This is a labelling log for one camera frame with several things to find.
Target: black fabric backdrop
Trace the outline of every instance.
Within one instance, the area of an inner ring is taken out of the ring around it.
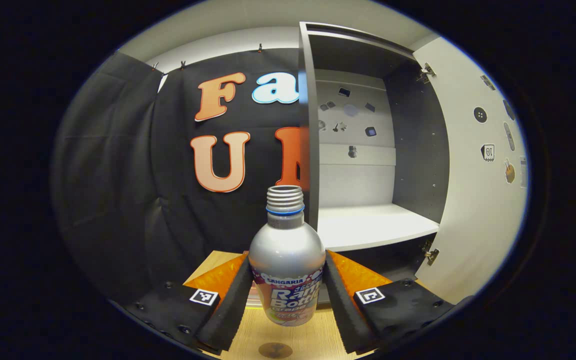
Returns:
[[[55,141],[52,202],[75,261],[105,296],[131,303],[163,281],[183,282],[213,251],[241,253],[266,223],[266,189],[282,175],[276,130],[299,125],[298,103],[259,104],[267,73],[297,77],[295,48],[238,52],[162,73],[119,52],[85,82]],[[194,120],[199,84],[241,72],[222,116]],[[213,167],[230,173],[223,137],[249,132],[246,177],[230,193],[201,187],[190,141],[214,135]]]

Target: blue ring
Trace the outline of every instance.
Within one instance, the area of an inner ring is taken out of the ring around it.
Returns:
[[[299,214],[304,209],[306,209],[306,205],[304,205],[301,209],[299,209],[297,211],[290,211],[290,212],[276,212],[276,211],[269,210],[268,208],[266,208],[265,210],[266,210],[266,212],[269,212],[270,214],[273,214],[273,215],[279,215],[281,217],[287,217],[290,215]]]

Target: wooden table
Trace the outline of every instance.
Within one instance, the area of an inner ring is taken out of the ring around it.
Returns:
[[[201,265],[188,276],[192,280],[218,265],[241,255],[240,253],[213,251]],[[281,343],[292,349],[287,360],[352,360],[372,354],[346,353],[335,322],[332,309],[317,308],[313,318],[300,326],[281,326],[267,319],[262,307],[246,306],[239,329],[232,340],[229,351],[213,355],[224,360],[267,360],[259,347],[267,343]]]

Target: sangaria ramune bottle label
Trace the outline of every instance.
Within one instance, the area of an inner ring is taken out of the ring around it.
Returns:
[[[279,278],[252,270],[254,284],[267,317],[281,326],[308,322],[317,308],[323,266],[298,278]]]

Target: aluminum bottle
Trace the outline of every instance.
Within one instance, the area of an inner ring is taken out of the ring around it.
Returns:
[[[322,284],[326,253],[304,222],[304,207],[301,187],[268,188],[268,223],[254,235],[248,253],[265,315],[281,326],[310,321]]]

